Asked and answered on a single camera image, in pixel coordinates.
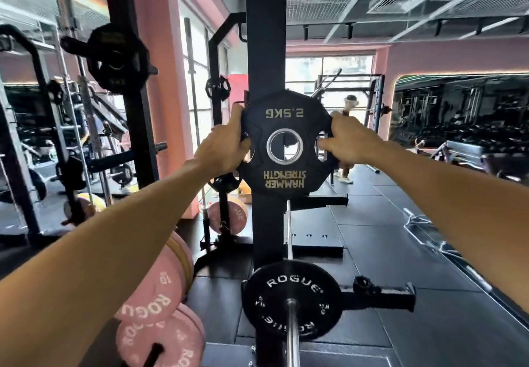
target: forearm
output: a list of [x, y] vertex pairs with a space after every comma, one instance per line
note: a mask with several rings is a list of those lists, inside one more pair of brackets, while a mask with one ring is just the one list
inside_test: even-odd
[[0, 339], [24, 343], [24, 349], [3, 346], [0, 364], [77, 365], [209, 177], [201, 165], [187, 162], [173, 176], [87, 220], [3, 279], [0, 308], [13, 312], [0, 313]]
[[385, 143], [389, 175], [491, 283], [529, 310], [529, 189]]

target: person's right hand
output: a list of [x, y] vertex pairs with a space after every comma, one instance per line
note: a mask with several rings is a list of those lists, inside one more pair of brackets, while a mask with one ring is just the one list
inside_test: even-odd
[[331, 116], [334, 137], [319, 139], [319, 149], [331, 152], [348, 165], [369, 164], [384, 150], [384, 141], [356, 117], [344, 116], [340, 112], [333, 112]]

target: person's right arm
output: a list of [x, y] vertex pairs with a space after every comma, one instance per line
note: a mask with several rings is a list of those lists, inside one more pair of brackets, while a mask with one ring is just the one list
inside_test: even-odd
[[490, 283], [529, 312], [529, 188], [416, 155], [354, 117], [334, 114], [332, 131], [321, 149], [386, 173]]

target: metal ring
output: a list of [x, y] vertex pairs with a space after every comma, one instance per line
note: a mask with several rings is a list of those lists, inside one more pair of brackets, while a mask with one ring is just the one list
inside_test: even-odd
[[[288, 159], [288, 160], [279, 159], [278, 157], [276, 157], [272, 153], [272, 140], [275, 137], [279, 136], [281, 133], [291, 133], [292, 135], [294, 135], [294, 137], [296, 137], [296, 140], [297, 140], [297, 143], [298, 143], [298, 148], [297, 148], [296, 153], [292, 157], [292, 159]], [[295, 161], [297, 161], [300, 158], [301, 153], [303, 152], [303, 140], [301, 139], [301, 136], [297, 132], [292, 130], [292, 129], [275, 130], [268, 137], [268, 140], [266, 142], [266, 152], [267, 152], [268, 156], [270, 157], [270, 159], [273, 160], [275, 163], [280, 164], [280, 165], [290, 165], [290, 164], [293, 164]]]

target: orange column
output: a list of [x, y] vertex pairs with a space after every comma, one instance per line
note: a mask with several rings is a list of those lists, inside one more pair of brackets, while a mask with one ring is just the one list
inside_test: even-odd
[[[149, 78], [147, 92], [155, 141], [168, 145], [158, 155], [160, 178], [164, 178], [193, 157], [178, 0], [134, 1], [140, 37], [159, 71]], [[197, 205], [195, 199], [183, 218], [195, 216]]]

